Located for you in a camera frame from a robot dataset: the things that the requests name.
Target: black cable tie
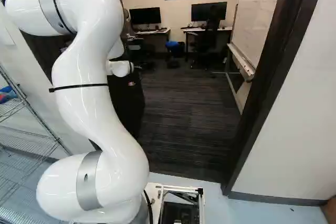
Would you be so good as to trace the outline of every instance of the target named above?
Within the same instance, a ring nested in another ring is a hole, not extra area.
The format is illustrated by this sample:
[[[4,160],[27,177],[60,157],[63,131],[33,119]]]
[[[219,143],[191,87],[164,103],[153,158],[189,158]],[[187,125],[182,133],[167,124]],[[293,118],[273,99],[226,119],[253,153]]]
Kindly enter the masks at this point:
[[[69,29],[69,27],[65,24],[65,22],[64,22],[64,20],[63,20],[63,18],[62,18],[62,16],[61,16],[61,13],[59,12],[59,9],[58,9],[58,7],[57,7],[56,0],[53,0],[53,1],[54,1],[54,6],[55,6],[55,9],[56,9],[56,13],[57,13],[59,19],[61,20],[62,25],[65,27],[65,29],[68,30],[69,33],[74,34],[74,33]]]
[[[100,87],[100,86],[107,86],[107,83],[97,83],[97,84],[83,84],[83,85],[70,85],[70,86],[63,86],[63,87],[57,87],[57,88],[51,88],[49,89],[49,93],[54,93],[57,90],[62,89],[75,89],[75,88],[86,88],[86,87]]]

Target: robotic arm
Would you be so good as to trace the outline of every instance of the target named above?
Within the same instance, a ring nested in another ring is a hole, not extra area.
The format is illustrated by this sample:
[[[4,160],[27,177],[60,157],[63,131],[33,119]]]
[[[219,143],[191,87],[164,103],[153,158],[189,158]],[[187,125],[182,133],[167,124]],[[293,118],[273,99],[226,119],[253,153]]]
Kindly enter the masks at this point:
[[[107,62],[123,53],[120,1],[6,0],[5,7],[26,33],[77,33],[52,67],[54,92],[63,119],[102,149],[52,164],[37,186],[40,206],[64,221],[130,223],[143,202],[149,166],[120,123],[107,87],[108,73],[123,76],[133,68],[128,62]]]

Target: computer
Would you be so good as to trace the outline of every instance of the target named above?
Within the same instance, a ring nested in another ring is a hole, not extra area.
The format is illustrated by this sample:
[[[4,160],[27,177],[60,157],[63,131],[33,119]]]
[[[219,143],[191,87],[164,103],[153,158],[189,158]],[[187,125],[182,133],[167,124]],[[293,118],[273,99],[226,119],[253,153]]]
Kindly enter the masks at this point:
[[[130,9],[131,23],[133,25],[161,23],[160,8]]]
[[[225,19],[227,2],[194,4],[191,6],[191,21],[207,21],[209,19],[210,8],[216,7],[218,17]]]

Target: door frame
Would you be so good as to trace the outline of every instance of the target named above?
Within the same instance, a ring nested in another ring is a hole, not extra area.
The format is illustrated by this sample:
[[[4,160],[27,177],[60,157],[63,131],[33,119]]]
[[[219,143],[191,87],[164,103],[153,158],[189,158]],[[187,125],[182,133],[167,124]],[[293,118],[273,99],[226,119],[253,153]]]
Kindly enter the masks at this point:
[[[223,195],[232,192],[305,36],[318,0],[278,0],[260,61],[223,170]]]

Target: metal frame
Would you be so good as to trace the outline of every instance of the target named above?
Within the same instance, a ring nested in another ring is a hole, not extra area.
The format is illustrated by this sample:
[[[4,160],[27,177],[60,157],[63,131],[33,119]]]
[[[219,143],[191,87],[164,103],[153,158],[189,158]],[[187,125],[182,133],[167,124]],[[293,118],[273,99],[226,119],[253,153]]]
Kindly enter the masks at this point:
[[[164,198],[167,194],[172,194],[198,207],[199,224],[204,224],[204,190],[202,187],[182,187],[170,186],[156,183],[148,183],[145,188],[151,202],[153,210],[153,224],[161,224],[161,215],[164,208]]]

